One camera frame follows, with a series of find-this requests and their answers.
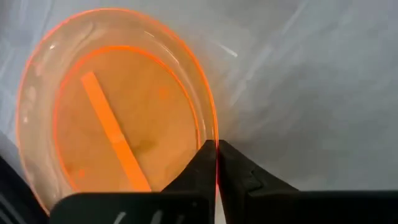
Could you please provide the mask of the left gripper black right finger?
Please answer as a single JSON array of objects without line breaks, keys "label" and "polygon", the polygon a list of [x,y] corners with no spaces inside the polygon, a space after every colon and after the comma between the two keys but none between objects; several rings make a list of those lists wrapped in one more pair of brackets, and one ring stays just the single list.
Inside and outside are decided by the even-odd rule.
[{"label": "left gripper black right finger", "polygon": [[298,190],[224,140],[218,185],[227,224],[398,224],[398,190]]}]

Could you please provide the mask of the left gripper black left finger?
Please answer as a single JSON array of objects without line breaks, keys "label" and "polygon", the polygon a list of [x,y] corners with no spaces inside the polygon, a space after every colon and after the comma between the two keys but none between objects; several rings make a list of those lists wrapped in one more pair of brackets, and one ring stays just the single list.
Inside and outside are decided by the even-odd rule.
[{"label": "left gripper black left finger", "polygon": [[80,193],[50,212],[49,224],[214,224],[216,143],[207,140],[160,192]]}]

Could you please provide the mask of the translucent orange plastic plate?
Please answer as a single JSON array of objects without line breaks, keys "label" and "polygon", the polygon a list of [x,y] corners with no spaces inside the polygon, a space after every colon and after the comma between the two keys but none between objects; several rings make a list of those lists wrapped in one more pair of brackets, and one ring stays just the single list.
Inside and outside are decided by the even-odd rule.
[{"label": "translucent orange plastic plate", "polygon": [[49,31],[21,76],[16,139],[51,211],[80,192],[160,192],[207,140],[215,104],[196,56],[137,11],[99,8]]}]

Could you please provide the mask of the black table frame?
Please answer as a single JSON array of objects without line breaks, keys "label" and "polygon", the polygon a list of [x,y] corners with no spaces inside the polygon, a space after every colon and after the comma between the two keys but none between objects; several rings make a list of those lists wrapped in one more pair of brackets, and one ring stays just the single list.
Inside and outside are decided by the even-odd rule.
[{"label": "black table frame", "polygon": [[29,186],[1,156],[0,224],[49,224]]}]

